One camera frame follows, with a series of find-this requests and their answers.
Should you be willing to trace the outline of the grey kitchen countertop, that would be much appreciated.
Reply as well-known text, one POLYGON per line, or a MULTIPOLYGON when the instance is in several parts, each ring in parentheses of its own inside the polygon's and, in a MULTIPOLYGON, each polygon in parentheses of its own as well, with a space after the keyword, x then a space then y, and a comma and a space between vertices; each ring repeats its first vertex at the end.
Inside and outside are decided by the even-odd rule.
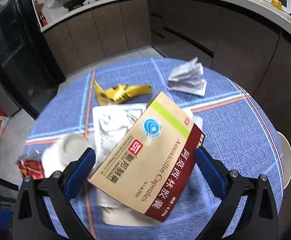
MULTIPOLYGON (((71 12, 68 12, 67 14, 60 16, 56 20, 53 20, 49 24, 40 28, 40 31, 44 33, 51 27, 54 27, 56 24, 64 20, 67 20, 68 18, 72 16, 85 12, 88 9, 98 8, 103 5, 108 5, 114 2, 121 2, 121 1, 128 1, 128 0, 99 0, 96 2, 92 2, 90 4, 84 5, 78 9, 75 9, 71 12)), ((254 12, 270 20, 271 22, 283 28, 285 31, 288 32, 288 34, 291 35, 291 17, 284 11, 279 11, 275 9, 270 3, 267 3, 263 0, 204 0, 204 1, 210 4, 214 2, 220 2, 221 7, 225 7, 227 4, 237 5, 239 6, 239 8, 254 12)))

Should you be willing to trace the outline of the white paper cup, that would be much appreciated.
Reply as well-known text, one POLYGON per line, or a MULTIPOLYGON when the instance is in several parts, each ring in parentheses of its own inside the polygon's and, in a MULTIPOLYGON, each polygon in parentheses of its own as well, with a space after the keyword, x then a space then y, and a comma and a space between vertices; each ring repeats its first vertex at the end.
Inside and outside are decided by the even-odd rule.
POLYGON ((46 148, 41 158, 45 178, 55 171, 63 172, 70 162, 78 160, 89 147, 92 148, 92 144, 83 135, 70 134, 46 148))

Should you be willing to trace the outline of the black wok left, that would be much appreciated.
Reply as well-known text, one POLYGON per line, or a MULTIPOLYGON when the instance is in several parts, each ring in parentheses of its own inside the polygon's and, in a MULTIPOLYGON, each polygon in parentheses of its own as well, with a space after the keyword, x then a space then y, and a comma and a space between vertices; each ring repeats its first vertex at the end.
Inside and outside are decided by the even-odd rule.
POLYGON ((82 7, 86 0, 67 0, 62 6, 68 11, 82 7))

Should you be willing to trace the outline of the yellow crumpled wrapper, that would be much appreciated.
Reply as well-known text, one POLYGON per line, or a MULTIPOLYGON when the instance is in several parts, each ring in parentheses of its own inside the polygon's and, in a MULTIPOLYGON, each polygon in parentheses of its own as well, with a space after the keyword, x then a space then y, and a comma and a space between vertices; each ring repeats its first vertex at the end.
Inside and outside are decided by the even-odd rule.
POLYGON ((126 100, 140 95, 150 94, 153 90, 150 85, 133 85, 118 84, 103 90, 100 85, 94 81, 96 89, 97 102, 100 106, 119 105, 126 100))

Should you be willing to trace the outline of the white tissue paper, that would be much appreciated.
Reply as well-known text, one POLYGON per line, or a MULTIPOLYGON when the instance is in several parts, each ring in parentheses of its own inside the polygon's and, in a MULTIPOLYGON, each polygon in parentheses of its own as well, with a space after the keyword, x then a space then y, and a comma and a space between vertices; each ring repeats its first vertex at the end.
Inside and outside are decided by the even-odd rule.
MULTIPOLYGON (((141 117, 148 106, 142 103, 124 106, 101 106, 93 110, 94 140, 97 161, 92 174, 141 117)), ((197 124, 190 111, 184 111, 197 124)), ((103 222, 119 226, 152 226, 161 222, 143 215, 116 201, 96 188, 97 205, 102 210, 103 222)))

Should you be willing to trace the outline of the blue plaid tablecloth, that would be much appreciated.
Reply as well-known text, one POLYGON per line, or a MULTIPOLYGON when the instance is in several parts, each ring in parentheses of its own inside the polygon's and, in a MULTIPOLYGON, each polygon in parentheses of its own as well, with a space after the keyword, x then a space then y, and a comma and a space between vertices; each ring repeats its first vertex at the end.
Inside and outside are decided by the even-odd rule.
MULTIPOLYGON (((182 107, 203 119, 204 147, 230 170, 256 178, 265 174, 277 207, 283 199, 283 153, 279 135, 257 102, 227 77, 204 69, 207 81, 203 97, 168 91, 166 82, 181 60, 145 58, 119 61, 90 71, 55 96, 35 121, 23 152, 44 151, 58 139, 94 131, 92 109, 97 105, 93 82, 102 88, 118 84, 149 84, 154 94, 166 92, 182 107)), ((213 196, 195 167, 168 219, 149 227, 107 225, 101 218, 96 189, 71 201, 81 221, 98 239, 195 239, 215 213, 220 200, 213 196)))

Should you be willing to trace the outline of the black glass door refrigerator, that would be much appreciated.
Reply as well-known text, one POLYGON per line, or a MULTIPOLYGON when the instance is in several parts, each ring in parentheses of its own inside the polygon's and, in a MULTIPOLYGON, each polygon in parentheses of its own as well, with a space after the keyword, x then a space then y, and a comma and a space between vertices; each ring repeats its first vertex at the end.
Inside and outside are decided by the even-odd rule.
POLYGON ((0 0, 0 84, 11 99, 37 118, 65 79, 33 0, 0 0))

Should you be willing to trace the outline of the crumpled silver foil wrapper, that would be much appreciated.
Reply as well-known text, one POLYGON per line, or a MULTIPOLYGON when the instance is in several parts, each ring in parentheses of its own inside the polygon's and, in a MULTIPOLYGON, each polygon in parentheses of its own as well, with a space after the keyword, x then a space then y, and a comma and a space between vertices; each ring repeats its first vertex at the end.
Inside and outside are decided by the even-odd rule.
POLYGON ((203 78, 204 68, 198 58, 174 68, 167 78, 167 88, 172 91, 204 96, 207 81, 203 78))

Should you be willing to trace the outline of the yellow sponge item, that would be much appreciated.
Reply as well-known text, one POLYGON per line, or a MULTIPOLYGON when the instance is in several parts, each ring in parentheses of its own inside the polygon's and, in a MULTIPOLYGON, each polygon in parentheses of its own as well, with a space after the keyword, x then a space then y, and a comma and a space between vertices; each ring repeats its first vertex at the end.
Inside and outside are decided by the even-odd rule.
POLYGON ((279 0, 271 0, 271 5, 280 11, 283 10, 282 3, 279 0))

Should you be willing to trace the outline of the amoxicillin capsules box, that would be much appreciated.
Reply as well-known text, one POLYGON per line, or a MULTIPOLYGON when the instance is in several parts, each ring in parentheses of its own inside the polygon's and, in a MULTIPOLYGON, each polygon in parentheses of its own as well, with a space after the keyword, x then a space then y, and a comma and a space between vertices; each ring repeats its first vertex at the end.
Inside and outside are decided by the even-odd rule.
POLYGON ((191 117, 160 92, 88 181, 125 206, 164 222, 204 139, 191 117))

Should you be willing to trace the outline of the red bottle on shelf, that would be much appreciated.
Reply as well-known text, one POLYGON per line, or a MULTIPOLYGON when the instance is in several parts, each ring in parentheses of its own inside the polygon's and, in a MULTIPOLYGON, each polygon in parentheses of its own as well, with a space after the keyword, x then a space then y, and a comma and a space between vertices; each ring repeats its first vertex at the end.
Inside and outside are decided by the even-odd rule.
POLYGON ((44 16, 43 12, 42 11, 38 11, 37 14, 38 14, 38 18, 40 20, 41 26, 44 27, 45 25, 47 25, 47 20, 46 20, 46 18, 44 16))

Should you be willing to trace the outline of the white trash bin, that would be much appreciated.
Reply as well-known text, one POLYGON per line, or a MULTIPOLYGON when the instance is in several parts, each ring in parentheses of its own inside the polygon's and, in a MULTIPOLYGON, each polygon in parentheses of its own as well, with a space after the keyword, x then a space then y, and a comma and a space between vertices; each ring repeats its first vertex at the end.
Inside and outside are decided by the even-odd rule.
POLYGON ((286 137, 278 132, 280 137, 282 151, 283 151, 283 163, 284 163, 284 189, 287 188, 291 181, 291 146, 286 137))

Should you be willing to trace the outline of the red snack wrapper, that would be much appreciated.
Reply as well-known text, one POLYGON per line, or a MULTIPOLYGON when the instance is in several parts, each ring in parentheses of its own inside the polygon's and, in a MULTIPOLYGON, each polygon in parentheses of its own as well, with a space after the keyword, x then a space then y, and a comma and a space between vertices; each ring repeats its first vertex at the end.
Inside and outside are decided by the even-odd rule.
POLYGON ((22 179, 26 176, 31 176, 33 179, 45 178, 41 158, 42 153, 39 150, 33 150, 17 159, 16 165, 21 171, 22 179))

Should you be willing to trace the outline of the kitchen base cabinets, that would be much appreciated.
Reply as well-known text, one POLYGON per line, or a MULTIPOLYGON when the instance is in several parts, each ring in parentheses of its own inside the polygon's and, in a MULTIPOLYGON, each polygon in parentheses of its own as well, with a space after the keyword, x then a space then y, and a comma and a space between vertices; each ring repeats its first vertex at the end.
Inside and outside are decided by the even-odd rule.
POLYGON ((88 9, 43 33, 64 74, 145 46, 243 86, 291 142, 291 35, 237 5, 128 0, 88 9))

